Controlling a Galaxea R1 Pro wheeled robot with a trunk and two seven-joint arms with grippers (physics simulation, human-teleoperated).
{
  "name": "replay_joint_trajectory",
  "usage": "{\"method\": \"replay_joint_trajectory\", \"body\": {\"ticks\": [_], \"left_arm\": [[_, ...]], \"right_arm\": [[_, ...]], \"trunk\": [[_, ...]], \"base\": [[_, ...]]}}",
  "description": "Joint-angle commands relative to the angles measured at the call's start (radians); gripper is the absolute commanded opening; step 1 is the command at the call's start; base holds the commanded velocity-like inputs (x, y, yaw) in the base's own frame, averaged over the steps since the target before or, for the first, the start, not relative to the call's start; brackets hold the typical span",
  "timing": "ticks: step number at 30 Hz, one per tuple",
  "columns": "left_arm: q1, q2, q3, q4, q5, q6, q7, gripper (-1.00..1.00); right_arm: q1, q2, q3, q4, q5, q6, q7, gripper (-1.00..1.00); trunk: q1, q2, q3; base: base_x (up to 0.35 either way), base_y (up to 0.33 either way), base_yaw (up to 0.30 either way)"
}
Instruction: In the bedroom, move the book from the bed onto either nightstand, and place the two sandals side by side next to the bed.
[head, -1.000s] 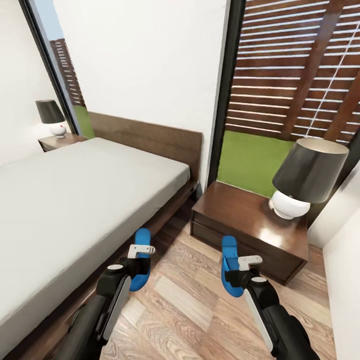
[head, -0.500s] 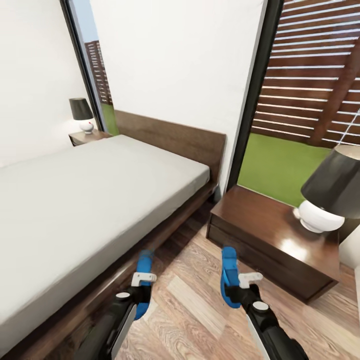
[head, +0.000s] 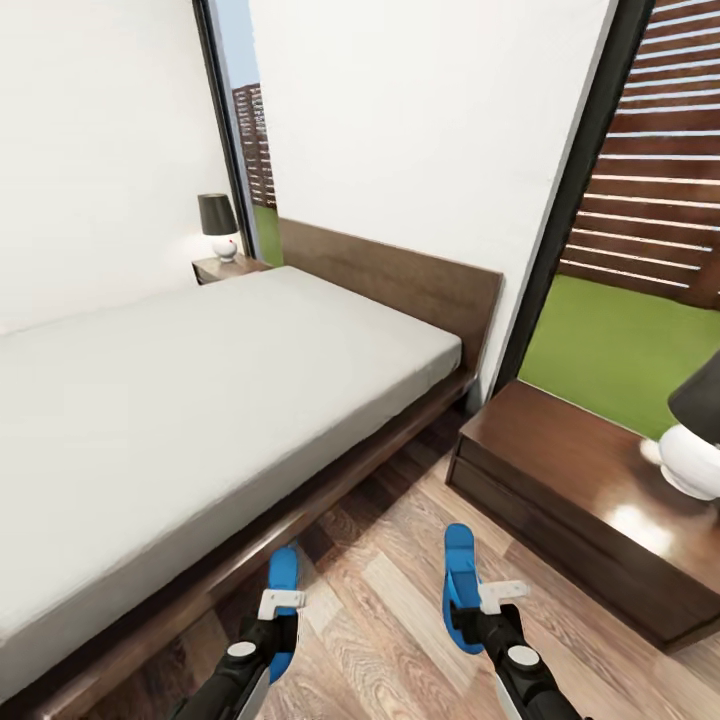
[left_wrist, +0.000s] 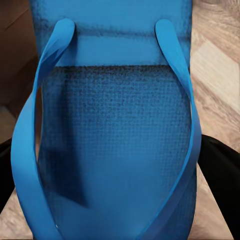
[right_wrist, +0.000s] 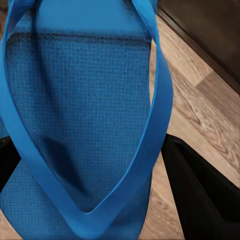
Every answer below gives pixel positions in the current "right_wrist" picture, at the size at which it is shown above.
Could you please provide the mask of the sandal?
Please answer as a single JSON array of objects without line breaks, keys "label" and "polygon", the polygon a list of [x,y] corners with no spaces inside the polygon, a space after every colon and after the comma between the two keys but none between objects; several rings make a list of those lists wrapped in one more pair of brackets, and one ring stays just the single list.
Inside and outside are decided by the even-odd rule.
[{"label": "sandal", "polygon": [[8,0],[0,139],[21,160],[0,209],[24,240],[138,240],[173,106],[158,1]]}]

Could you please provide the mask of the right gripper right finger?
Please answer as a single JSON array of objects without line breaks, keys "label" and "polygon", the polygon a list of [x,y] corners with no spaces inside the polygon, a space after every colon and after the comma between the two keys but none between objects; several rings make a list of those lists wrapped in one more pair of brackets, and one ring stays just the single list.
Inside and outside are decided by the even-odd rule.
[{"label": "right gripper right finger", "polygon": [[161,153],[185,240],[240,240],[240,189],[176,136]]}]

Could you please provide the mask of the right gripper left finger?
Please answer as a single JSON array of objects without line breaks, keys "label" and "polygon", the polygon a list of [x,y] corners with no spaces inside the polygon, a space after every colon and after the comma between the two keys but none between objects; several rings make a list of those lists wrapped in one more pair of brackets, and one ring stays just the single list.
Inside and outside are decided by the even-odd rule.
[{"label": "right gripper left finger", "polygon": [[10,136],[0,138],[0,192],[4,189],[21,160]]}]

